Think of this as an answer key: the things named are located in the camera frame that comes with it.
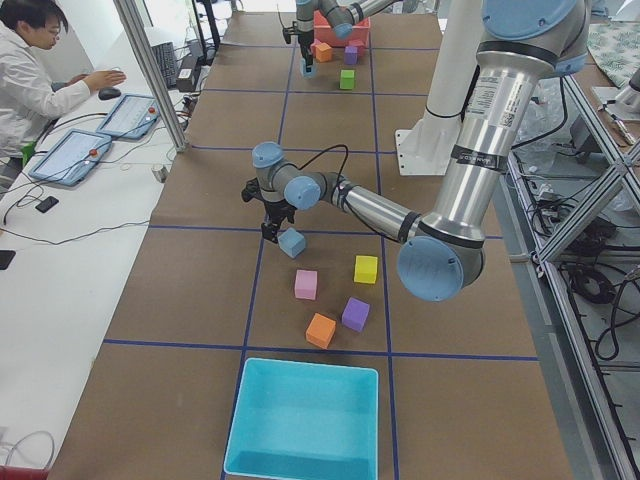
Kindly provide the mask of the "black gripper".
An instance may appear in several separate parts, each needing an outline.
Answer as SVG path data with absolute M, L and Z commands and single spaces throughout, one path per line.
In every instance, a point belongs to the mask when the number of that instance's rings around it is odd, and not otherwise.
M 282 27 L 282 34 L 286 44 L 291 44 L 293 37 L 298 39 L 301 48 L 301 70 L 314 71 L 314 57 L 311 45 L 314 41 L 314 25 L 312 20 L 295 20 L 290 26 Z
M 249 180 L 241 191 L 242 200 L 260 201 L 265 209 L 265 219 L 261 224 L 262 238 L 278 244 L 278 235 L 284 221 L 295 223 L 295 207 L 290 205 L 284 196 L 277 191 L 262 188 L 258 180 Z

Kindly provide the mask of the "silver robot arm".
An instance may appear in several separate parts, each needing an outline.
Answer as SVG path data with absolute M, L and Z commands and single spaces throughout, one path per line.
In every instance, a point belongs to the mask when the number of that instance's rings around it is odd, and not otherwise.
M 296 212 L 327 202 L 400 244 L 398 275 L 414 296 L 454 297 L 482 272 L 482 222 L 535 87 L 583 67 L 590 16 L 587 1 L 453 2 L 425 118 L 413 130 L 426 153 L 436 103 L 452 101 L 441 115 L 455 131 L 440 143 L 449 162 L 433 210 L 411 211 L 339 172 L 308 172 L 264 142 L 253 149 L 256 175 L 241 193 L 263 204 L 263 237 L 275 241 Z
M 315 41 L 315 13 L 318 12 L 328 23 L 332 35 L 340 46 L 346 46 L 354 27 L 393 4 L 391 0 L 352 1 L 341 6 L 334 0 L 297 0 L 295 2 L 295 19 L 290 26 L 282 26 L 285 42 L 290 44 L 292 38 L 298 38 L 301 53 L 301 74 L 311 77 L 315 74 L 312 44 Z

